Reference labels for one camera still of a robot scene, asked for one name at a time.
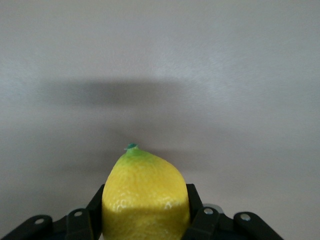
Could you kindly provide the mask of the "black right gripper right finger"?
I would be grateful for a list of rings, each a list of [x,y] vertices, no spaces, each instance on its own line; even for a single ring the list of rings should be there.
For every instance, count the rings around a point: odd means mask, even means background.
[[[253,212],[236,213],[232,218],[221,207],[203,204],[194,184],[186,185],[191,224],[185,240],[281,240],[282,237]]]

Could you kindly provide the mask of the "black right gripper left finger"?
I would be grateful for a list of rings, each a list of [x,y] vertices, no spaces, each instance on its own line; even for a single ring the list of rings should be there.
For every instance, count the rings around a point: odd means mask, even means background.
[[[101,185],[88,205],[69,212],[57,221],[49,215],[34,215],[8,234],[3,240],[98,240],[102,234]]]

